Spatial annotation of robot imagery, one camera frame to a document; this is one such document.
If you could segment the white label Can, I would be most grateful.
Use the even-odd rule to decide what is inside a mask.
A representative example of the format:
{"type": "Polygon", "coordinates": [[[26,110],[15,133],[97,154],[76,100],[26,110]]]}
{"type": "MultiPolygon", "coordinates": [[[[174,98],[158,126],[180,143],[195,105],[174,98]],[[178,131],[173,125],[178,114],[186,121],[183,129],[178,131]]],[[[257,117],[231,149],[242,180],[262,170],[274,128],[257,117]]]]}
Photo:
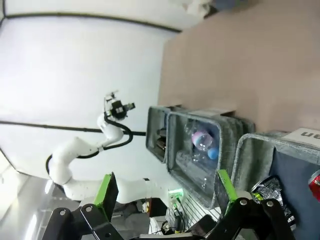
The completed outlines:
{"type": "Polygon", "coordinates": [[[295,143],[310,145],[320,149],[320,130],[310,128],[298,128],[282,137],[295,143]]]}

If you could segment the power strip green light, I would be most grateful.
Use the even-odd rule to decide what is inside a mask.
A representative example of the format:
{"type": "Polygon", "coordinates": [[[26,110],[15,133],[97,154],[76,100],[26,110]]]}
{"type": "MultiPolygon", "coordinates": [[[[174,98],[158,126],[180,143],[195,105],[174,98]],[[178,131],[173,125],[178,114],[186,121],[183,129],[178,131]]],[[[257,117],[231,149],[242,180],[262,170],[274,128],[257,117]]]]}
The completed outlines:
{"type": "Polygon", "coordinates": [[[177,188],[168,191],[168,199],[171,204],[180,203],[184,198],[184,190],[182,188],[177,188]]]}

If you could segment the blue jeans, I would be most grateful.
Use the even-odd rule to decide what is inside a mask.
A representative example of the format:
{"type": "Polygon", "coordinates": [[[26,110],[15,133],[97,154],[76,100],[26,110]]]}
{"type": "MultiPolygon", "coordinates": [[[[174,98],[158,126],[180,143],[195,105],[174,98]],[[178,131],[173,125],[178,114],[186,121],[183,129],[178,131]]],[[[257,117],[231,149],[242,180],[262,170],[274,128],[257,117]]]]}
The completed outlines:
{"type": "Polygon", "coordinates": [[[214,0],[214,7],[221,10],[232,9],[237,5],[237,0],[214,0]]]}

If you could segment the crushed black silver can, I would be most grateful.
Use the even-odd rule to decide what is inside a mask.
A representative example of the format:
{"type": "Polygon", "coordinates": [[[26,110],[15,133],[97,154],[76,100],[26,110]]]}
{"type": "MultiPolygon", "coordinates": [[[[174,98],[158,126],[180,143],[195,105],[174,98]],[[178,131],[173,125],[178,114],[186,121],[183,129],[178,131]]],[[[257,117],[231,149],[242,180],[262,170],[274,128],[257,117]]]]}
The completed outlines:
{"type": "Polygon", "coordinates": [[[256,183],[251,189],[252,197],[257,203],[266,199],[275,199],[279,202],[290,229],[294,231],[297,227],[296,218],[289,207],[289,204],[282,194],[282,185],[276,176],[268,176],[267,178],[256,183]]]}

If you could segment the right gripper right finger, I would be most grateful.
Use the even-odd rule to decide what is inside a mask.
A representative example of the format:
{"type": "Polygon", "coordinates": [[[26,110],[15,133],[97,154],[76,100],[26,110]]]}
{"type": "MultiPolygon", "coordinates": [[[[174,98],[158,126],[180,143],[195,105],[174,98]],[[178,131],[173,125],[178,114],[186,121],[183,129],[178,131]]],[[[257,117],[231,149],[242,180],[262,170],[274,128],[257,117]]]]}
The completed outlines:
{"type": "Polygon", "coordinates": [[[239,197],[225,169],[216,171],[214,193],[221,217],[206,240],[236,240],[243,229],[257,240],[296,240],[279,201],[239,197]]]}

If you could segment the grey fabric basket Plastic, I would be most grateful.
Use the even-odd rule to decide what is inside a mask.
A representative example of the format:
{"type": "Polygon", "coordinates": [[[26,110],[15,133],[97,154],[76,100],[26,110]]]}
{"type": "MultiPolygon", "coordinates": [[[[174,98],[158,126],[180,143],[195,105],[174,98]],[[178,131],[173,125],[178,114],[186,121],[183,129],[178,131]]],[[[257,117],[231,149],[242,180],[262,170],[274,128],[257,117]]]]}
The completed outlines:
{"type": "Polygon", "coordinates": [[[213,180],[214,189],[210,193],[205,193],[176,164],[176,154],[184,148],[184,126],[189,120],[196,120],[202,124],[209,125],[211,131],[215,134],[215,138],[219,140],[219,157],[216,171],[223,169],[228,174],[231,174],[233,170],[239,139],[244,134],[253,133],[255,124],[246,118],[237,116],[206,116],[195,115],[190,112],[171,112],[167,117],[165,158],[168,173],[205,209],[213,209],[218,206],[215,194],[216,171],[213,180]]]}

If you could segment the grey fabric basket Bottle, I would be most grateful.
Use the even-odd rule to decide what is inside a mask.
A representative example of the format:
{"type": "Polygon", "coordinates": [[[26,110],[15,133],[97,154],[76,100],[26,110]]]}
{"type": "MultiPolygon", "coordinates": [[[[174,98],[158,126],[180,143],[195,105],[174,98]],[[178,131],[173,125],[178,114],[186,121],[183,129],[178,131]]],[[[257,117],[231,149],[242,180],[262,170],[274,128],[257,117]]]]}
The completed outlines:
{"type": "Polygon", "coordinates": [[[164,155],[161,154],[156,146],[156,140],[160,138],[157,135],[157,130],[162,128],[167,129],[169,113],[178,112],[182,109],[182,105],[150,106],[148,109],[145,146],[162,164],[166,162],[166,153],[164,155]]]}

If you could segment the large clear plastic bottle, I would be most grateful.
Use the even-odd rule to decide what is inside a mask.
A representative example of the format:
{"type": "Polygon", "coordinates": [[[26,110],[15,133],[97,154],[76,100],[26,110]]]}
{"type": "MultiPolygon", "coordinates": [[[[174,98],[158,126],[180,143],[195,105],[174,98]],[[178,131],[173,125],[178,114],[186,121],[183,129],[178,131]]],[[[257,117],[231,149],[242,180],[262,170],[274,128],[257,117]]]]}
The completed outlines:
{"type": "Polygon", "coordinates": [[[184,148],[176,153],[175,162],[190,180],[202,191],[209,194],[214,190],[219,154],[217,159],[212,160],[205,152],[198,150],[192,143],[192,134],[196,131],[208,132],[214,138],[219,150],[219,140],[216,139],[209,125],[202,124],[197,120],[189,120],[184,125],[184,148]]]}

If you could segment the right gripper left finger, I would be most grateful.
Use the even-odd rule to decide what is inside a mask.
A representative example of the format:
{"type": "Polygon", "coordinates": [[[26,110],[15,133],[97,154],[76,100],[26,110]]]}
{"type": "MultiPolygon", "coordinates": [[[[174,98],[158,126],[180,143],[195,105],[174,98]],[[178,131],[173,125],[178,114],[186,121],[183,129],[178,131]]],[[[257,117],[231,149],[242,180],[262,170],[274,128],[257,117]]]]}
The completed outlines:
{"type": "Polygon", "coordinates": [[[93,235],[95,240],[121,240],[111,220],[119,190],[113,173],[107,174],[100,184],[93,203],[76,210],[56,208],[49,219],[49,240],[81,240],[93,235]]]}

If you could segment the black flat device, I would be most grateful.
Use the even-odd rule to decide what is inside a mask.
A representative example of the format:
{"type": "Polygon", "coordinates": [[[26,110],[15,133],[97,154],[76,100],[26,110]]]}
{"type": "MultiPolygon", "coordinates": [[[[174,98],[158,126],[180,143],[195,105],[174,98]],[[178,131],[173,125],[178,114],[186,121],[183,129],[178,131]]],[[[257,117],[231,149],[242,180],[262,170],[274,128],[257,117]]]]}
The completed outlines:
{"type": "Polygon", "coordinates": [[[205,237],[216,226],[214,219],[206,214],[197,223],[195,223],[189,230],[193,235],[205,237]]]}

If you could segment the white zip jacket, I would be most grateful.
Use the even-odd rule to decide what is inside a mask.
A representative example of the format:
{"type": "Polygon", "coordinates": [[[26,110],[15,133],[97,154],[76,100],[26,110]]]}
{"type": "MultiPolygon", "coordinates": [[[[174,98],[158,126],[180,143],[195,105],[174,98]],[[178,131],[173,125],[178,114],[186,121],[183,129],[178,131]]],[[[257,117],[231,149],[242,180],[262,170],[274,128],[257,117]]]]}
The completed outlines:
{"type": "Polygon", "coordinates": [[[212,0],[179,0],[185,11],[193,16],[204,18],[211,8],[212,0]]]}

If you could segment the crushed red can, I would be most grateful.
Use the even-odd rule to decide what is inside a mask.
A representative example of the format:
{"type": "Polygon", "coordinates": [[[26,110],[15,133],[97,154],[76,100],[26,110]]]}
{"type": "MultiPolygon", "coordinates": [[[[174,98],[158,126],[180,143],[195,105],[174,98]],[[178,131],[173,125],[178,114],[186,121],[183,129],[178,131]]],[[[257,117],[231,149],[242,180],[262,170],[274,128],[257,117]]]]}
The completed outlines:
{"type": "Polygon", "coordinates": [[[308,186],[312,195],[320,202],[320,169],[312,174],[308,181],[308,186]]]}

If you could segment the small water bottle blue cap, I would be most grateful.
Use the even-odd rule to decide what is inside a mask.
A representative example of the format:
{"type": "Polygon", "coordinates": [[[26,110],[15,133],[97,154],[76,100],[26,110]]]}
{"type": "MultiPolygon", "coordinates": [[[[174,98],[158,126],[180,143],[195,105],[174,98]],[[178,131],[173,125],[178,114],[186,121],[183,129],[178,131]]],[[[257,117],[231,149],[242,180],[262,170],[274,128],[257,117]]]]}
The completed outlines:
{"type": "Polygon", "coordinates": [[[211,160],[216,160],[219,157],[219,148],[215,139],[206,131],[195,131],[191,136],[193,145],[202,152],[205,152],[211,160]]]}

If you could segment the grey fabric basket Can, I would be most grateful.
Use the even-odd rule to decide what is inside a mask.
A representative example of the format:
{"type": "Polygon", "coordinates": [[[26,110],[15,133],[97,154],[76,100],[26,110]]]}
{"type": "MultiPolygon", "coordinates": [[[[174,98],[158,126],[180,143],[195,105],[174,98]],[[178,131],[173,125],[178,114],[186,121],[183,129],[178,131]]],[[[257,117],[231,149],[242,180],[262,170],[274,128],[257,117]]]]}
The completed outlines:
{"type": "Polygon", "coordinates": [[[283,139],[283,133],[248,133],[237,145],[231,180],[237,190],[276,176],[282,195],[297,220],[296,240],[320,240],[320,202],[308,183],[320,170],[320,149],[283,139]]]}

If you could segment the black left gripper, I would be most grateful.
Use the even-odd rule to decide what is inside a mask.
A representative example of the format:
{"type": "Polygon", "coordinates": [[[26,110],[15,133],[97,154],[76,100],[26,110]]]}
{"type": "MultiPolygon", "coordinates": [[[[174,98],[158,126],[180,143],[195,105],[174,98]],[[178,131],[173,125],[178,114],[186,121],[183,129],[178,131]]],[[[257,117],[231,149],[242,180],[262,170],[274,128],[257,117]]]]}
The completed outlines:
{"type": "Polygon", "coordinates": [[[122,121],[127,117],[128,111],[131,111],[135,108],[136,105],[134,102],[123,104],[120,100],[114,99],[111,101],[110,112],[115,120],[122,121]]]}

